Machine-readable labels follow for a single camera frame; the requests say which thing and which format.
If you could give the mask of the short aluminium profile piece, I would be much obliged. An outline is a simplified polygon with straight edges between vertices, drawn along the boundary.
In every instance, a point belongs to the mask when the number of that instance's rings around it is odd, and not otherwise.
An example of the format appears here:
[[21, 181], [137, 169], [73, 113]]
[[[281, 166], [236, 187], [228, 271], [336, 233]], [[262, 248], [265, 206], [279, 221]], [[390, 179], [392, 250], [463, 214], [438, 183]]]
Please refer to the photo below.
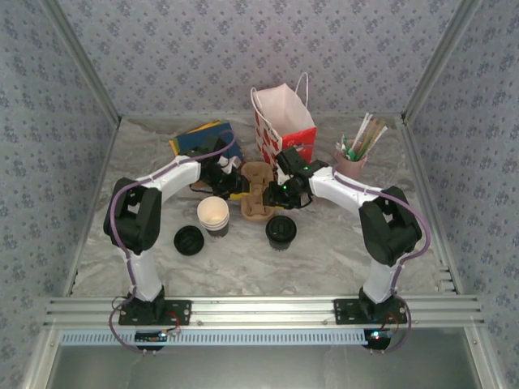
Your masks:
[[456, 294], [456, 286], [449, 267], [438, 267], [436, 277], [436, 288], [443, 294]]

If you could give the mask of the grey sheet metal panel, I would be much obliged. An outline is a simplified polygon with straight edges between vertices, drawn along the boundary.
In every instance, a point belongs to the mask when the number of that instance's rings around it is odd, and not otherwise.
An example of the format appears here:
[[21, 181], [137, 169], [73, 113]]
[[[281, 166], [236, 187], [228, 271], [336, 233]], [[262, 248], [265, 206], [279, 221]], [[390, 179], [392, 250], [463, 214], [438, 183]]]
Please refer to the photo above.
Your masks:
[[386, 355], [354, 346], [195, 346], [139, 356], [62, 347], [49, 389], [482, 389], [463, 348], [408, 345]]

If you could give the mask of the aluminium frame post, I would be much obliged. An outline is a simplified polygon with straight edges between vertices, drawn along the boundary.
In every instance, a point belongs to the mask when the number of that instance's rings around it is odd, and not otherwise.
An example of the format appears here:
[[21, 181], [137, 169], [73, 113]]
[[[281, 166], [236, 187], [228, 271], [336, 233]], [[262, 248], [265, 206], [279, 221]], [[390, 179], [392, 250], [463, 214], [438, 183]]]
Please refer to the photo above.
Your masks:
[[62, 43], [66, 46], [68, 53], [71, 55], [80, 74], [83, 76], [85, 83], [96, 97], [97, 103], [101, 107], [104, 115], [112, 125], [118, 127], [121, 121], [120, 115], [58, 0], [38, 1], [56, 30], [56, 33], [62, 40]]
[[441, 72], [447, 65], [460, 39], [463, 37], [470, 21], [482, 3], [483, 0], [461, 0], [459, 2], [439, 44], [431, 55], [431, 59], [422, 77], [418, 81], [414, 92], [401, 114], [402, 121], [405, 125], [408, 126], [417, 117], [437, 79], [440, 77]]

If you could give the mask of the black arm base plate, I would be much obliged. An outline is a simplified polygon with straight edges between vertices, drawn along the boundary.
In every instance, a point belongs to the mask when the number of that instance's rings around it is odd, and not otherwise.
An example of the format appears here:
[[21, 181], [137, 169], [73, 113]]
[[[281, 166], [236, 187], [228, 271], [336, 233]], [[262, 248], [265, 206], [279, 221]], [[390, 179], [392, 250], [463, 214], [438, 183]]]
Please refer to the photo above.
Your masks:
[[333, 313], [337, 325], [379, 325], [408, 323], [404, 304], [393, 297], [383, 303], [353, 299], [336, 299], [333, 301]]
[[165, 300], [141, 301], [135, 299], [121, 308], [118, 324], [121, 326], [173, 326], [188, 325], [191, 320], [191, 301]]

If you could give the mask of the aluminium table side rail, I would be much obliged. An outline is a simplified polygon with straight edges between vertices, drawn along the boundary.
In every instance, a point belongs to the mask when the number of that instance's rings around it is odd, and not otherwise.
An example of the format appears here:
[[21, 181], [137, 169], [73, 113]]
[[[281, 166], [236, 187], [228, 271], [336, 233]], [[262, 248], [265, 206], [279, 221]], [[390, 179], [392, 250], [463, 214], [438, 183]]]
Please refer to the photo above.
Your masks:
[[120, 127], [120, 123], [121, 123], [121, 120], [118, 120], [118, 122], [116, 123], [116, 125], [114, 127], [114, 131], [112, 132], [112, 135], [111, 135], [111, 137], [109, 139], [109, 142], [108, 142], [108, 146], [107, 146], [107, 149], [106, 149], [106, 154], [105, 154], [104, 160], [103, 160], [102, 165], [101, 165], [101, 170], [100, 170], [99, 175], [98, 175], [97, 185], [96, 185], [96, 188], [95, 188], [95, 190], [93, 192], [93, 195], [92, 195], [92, 198], [91, 198], [91, 202], [90, 202], [90, 205], [89, 205], [89, 208], [88, 208], [87, 219], [86, 219], [86, 222], [85, 222], [85, 224], [83, 226], [83, 229], [82, 229], [82, 231], [81, 231], [81, 233], [79, 235], [78, 244], [77, 244], [77, 247], [75, 249], [75, 253], [74, 253], [73, 257], [72, 257], [71, 266], [69, 268], [69, 271], [68, 271], [68, 274], [67, 274], [67, 278], [66, 278], [66, 282], [64, 284], [64, 288], [63, 288], [63, 291], [62, 291], [62, 296], [63, 297], [70, 297], [72, 292], [73, 292], [73, 288], [74, 288], [74, 284], [75, 284], [75, 279], [76, 279], [76, 276], [78, 274], [81, 257], [82, 257], [82, 254], [83, 254], [86, 242], [88, 240], [88, 235], [89, 235], [90, 228], [92, 227], [92, 221], [94, 219], [94, 216], [95, 216], [95, 213], [96, 213], [96, 209], [97, 209], [97, 202], [98, 202], [98, 199], [99, 199], [99, 197], [101, 195], [101, 190], [102, 190], [103, 183], [105, 181], [105, 175], [106, 175], [106, 171], [108, 169], [109, 160], [110, 160], [113, 148], [114, 148], [114, 144], [115, 144], [116, 138], [118, 136], [118, 130], [119, 130], [119, 127]]
[[401, 118], [397, 119], [397, 128], [401, 134], [403, 148], [405, 149], [405, 154], [409, 161], [409, 167], [414, 177], [418, 200], [423, 210], [423, 215], [425, 216], [431, 230], [431, 244], [434, 253], [439, 260], [441, 267], [449, 267], [453, 276], [453, 283], [456, 286], [456, 294], [464, 294], [465, 291], [462, 286], [461, 278], [458, 274], [454, 257], [448, 244], [446, 232], [440, 218], [425, 166], [419, 154], [414, 134], [410, 127], [404, 124]]

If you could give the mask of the red festive paper bag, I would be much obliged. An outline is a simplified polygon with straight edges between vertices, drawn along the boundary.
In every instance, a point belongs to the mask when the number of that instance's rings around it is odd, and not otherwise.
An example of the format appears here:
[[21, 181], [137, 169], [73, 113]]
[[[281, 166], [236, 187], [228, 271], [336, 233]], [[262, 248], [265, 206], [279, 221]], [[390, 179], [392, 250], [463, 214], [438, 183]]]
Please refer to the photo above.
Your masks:
[[308, 73], [301, 74], [294, 89], [285, 83], [262, 90], [252, 88], [250, 97], [256, 145], [264, 161], [274, 167], [279, 152], [299, 144], [301, 157], [311, 161], [317, 126], [308, 110]]

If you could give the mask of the brown pulp cup carrier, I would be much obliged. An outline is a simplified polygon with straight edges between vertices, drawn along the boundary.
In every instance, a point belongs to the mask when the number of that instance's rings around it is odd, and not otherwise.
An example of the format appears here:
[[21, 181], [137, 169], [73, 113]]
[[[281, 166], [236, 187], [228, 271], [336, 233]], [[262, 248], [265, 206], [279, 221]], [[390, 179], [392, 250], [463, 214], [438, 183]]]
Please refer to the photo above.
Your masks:
[[271, 166], [266, 162], [247, 162], [242, 166], [241, 174], [248, 179], [250, 188], [247, 196], [241, 199], [240, 207], [242, 202], [263, 204], [264, 189], [274, 181]]
[[249, 221], [263, 222], [272, 218], [274, 208], [260, 203], [241, 203], [242, 216]]

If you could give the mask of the small circuit board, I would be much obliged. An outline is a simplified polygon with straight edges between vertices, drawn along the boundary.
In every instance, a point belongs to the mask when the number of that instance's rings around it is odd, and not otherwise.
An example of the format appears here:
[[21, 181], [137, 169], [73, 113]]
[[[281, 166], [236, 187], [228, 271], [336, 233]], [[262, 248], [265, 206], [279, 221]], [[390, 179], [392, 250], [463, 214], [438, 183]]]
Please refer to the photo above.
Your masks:
[[364, 337], [367, 342], [363, 345], [364, 348], [384, 351], [389, 347], [393, 334], [388, 330], [366, 329], [364, 331]]
[[136, 343], [164, 343], [169, 335], [163, 331], [137, 331], [134, 336]]

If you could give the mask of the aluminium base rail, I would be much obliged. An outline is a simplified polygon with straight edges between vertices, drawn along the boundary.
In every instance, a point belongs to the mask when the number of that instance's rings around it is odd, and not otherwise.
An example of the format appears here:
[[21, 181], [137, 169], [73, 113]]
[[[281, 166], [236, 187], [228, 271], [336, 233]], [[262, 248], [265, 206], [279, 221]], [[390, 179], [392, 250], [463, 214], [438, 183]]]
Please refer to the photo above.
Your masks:
[[[193, 297], [190, 329], [334, 328], [331, 296]], [[405, 296], [417, 328], [481, 327], [481, 306], [474, 296]], [[105, 329], [112, 311], [108, 297], [60, 297], [49, 301], [43, 323], [61, 329]]]

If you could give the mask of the yellow paper napkin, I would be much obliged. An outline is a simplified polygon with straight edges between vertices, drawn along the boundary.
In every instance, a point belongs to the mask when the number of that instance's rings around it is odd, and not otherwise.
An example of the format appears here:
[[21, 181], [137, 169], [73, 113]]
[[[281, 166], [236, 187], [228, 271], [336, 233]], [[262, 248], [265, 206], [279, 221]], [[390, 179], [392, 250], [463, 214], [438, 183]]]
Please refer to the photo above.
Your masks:
[[221, 120], [204, 123], [201, 126], [192, 128], [187, 132], [176, 135], [174, 138], [170, 139], [169, 145], [174, 155], [178, 156], [181, 154], [181, 152], [186, 152], [194, 147], [199, 147], [206, 138], [206, 130], [214, 126], [219, 126], [221, 123]]

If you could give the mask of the pink holder cup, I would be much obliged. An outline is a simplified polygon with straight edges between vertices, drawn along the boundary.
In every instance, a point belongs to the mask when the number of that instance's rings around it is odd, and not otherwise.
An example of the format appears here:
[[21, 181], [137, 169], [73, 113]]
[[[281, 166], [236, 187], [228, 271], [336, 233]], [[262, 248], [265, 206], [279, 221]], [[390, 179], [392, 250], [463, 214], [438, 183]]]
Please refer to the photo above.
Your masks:
[[356, 161], [347, 160], [343, 154], [337, 150], [335, 158], [337, 161], [337, 172], [354, 180], [359, 179], [362, 169], [367, 162], [367, 157], [361, 158], [360, 160], [357, 159]]

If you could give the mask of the black plastic cup lid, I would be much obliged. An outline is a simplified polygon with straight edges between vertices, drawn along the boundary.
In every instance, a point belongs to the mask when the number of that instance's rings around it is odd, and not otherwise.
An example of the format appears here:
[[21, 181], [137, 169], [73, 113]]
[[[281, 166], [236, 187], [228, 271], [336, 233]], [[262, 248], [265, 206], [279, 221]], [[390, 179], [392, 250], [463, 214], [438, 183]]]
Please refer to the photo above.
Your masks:
[[194, 225], [184, 226], [174, 235], [174, 247], [182, 255], [198, 254], [204, 247], [204, 236]]
[[266, 224], [265, 233], [270, 242], [289, 244], [297, 234], [297, 226], [288, 216], [274, 216]]

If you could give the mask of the green wrapped straw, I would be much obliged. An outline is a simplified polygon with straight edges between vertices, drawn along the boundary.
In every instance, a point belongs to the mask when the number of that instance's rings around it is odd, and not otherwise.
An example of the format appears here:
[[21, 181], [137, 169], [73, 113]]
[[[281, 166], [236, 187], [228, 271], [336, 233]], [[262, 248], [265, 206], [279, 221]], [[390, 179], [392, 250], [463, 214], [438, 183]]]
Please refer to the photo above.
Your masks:
[[371, 128], [370, 130], [368, 130], [365, 134], [365, 137], [364, 139], [362, 140], [362, 143], [358, 149], [358, 153], [357, 153], [357, 159], [360, 160], [362, 158], [362, 152], [364, 151], [365, 147], [368, 145], [368, 143], [370, 142], [373, 134], [375, 133], [375, 129], [374, 128]]

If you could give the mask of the white wrapped straw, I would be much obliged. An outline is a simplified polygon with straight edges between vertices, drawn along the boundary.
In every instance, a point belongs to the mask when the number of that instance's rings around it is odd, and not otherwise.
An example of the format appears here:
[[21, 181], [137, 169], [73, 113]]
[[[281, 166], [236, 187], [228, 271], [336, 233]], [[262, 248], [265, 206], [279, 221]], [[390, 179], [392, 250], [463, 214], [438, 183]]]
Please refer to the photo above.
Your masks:
[[371, 122], [368, 124], [367, 128], [365, 129], [365, 131], [364, 131], [364, 133], [363, 133], [363, 135], [362, 135], [362, 138], [361, 138], [361, 139], [358, 141], [358, 143], [357, 143], [357, 149], [359, 149], [359, 147], [360, 147], [360, 145], [361, 145], [361, 143], [362, 143], [362, 140], [363, 140], [364, 137], [365, 137], [366, 132], [367, 132], [368, 130], [371, 129], [371, 127], [372, 127], [372, 125], [373, 125], [374, 123], [375, 123], [375, 119], [374, 119], [373, 116], [372, 116], [372, 118], [371, 118]]
[[361, 126], [358, 129], [358, 132], [354, 138], [354, 142], [352, 143], [352, 148], [355, 149], [358, 141], [362, 138], [362, 135], [367, 128], [368, 124], [371, 122], [372, 115], [370, 113], [366, 113]]

